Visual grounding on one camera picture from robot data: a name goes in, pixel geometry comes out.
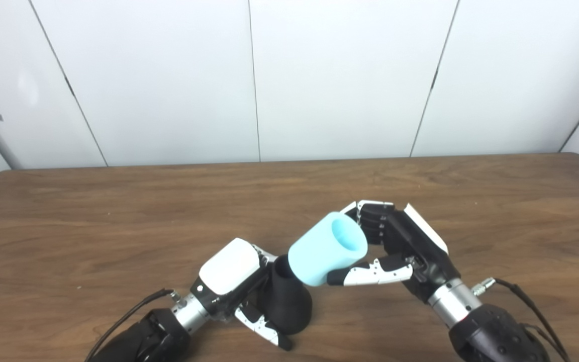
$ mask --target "robotic hand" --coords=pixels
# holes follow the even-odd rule
[[[478,296],[495,282],[504,284],[533,309],[553,336],[550,341],[563,359],[568,356],[544,316],[518,286],[489,278],[469,289],[448,257],[439,235],[408,204],[403,211],[388,202],[352,202],[341,211],[355,220],[368,243],[383,245],[388,254],[372,264],[357,263],[328,273],[331,286],[403,282],[449,328],[455,352],[466,362],[548,362],[538,339],[505,311],[483,304]]]
[[[200,268],[198,278],[184,298],[172,290],[154,294],[153,299],[170,294],[174,300],[171,309],[152,310],[95,353],[106,336],[142,306],[138,304],[98,341],[86,360],[161,362],[179,359],[191,335],[207,321],[229,321],[232,316],[272,344],[290,350],[292,342],[246,300],[265,284],[275,260],[276,256],[256,245],[234,239]]]

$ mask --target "wood grain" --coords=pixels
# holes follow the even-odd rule
[[[1,172],[0,361],[83,360],[138,300],[186,290],[234,237],[282,254],[361,199],[411,202],[467,284],[523,286],[579,361],[575,154]],[[459,360],[441,321],[403,286],[310,291],[314,318],[292,352],[233,321],[195,334],[188,360]],[[506,291],[483,300],[538,323]]]

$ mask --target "wire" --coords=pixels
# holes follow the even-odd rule
[[[138,311],[138,309],[144,307],[145,305],[153,302],[154,300],[156,300],[158,298],[162,298],[163,296],[166,296],[167,294],[171,294],[173,292],[174,292],[173,289],[161,289],[161,290],[151,294],[150,296],[147,296],[147,298],[144,298],[142,300],[142,302],[136,304],[135,307],[129,309],[129,311],[126,312],[126,314],[124,314],[122,316],[122,318],[120,318],[117,322],[115,322],[114,325],[112,325],[106,332],[104,332],[104,334],[99,338],[99,340],[95,343],[95,345],[92,347],[92,349],[90,349],[90,352],[86,356],[86,359],[84,360],[84,362],[89,362],[90,359],[92,358],[92,356],[95,355],[95,353],[100,348],[100,346],[109,337],[109,335],[111,333],[113,333],[113,331],[116,330],[122,323],[124,323],[127,319],[129,319],[129,317],[131,317],[136,311]]]
[[[562,357],[563,360],[565,360],[566,362],[569,362],[569,356],[568,355],[564,355],[564,352],[562,350],[560,350],[560,348],[557,346],[557,344],[555,344],[555,342],[553,341],[553,339],[551,339],[551,337],[549,337],[549,335],[546,334],[546,332],[544,332],[544,330],[542,330],[542,328],[538,327],[537,325],[531,325],[528,323],[520,323],[520,325],[522,327],[524,327],[525,329],[535,329],[535,331],[542,337],[545,339],[545,341],[547,341],[549,344],[551,344],[551,346],[553,347],[554,350],[556,350],[556,352],[560,355],[560,357]]]
[[[547,332],[549,332],[549,334],[553,338],[553,341],[557,347],[556,350],[558,350],[558,352],[561,351],[560,355],[566,362],[570,362],[569,354],[567,353],[564,346],[562,345],[558,335],[555,334],[553,327],[551,327],[551,324],[549,323],[549,321],[547,321],[546,318],[544,318],[544,314],[542,314],[542,312],[540,312],[540,310],[537,308],[537,306],[535,305],[533,300],[531,298],[529,298],[529,296],[526,295],[526,293],[524,293],[524,291],[522,291],[522,288],[520,286],[518,286],[517,284],[511,284],[511,283],[507,282],[506,280],[501,280],[501,279],[495,278],[495,281],[497,284],[500,284],[500,285],[505,286],[508,289],[510,289],[510,291],[512,291],[513,294],[515,294],[518,298],[520,298],[522,300],[522,302],[524,302],[524,304],[526,304],[531,309],[531,311],[533,311],[533,313],[535,313],[537,318],[540,319],[540,322],[542,322],[542,325],[544,325],[544,328],[547,330]]]

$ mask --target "light blue cup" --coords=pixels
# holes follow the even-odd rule
[[[348,267],[368,252],[361,227],[349,216],[329,213],[289,248],[294,275],[308,286],[326,282],[332,270]]]

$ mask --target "black cone-shaped object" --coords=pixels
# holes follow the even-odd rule
[[[289,265],[287,254],[274,261],[271,278],[258,298],[259,308],[285,335],[301,332],[312,318],[312,296]]]

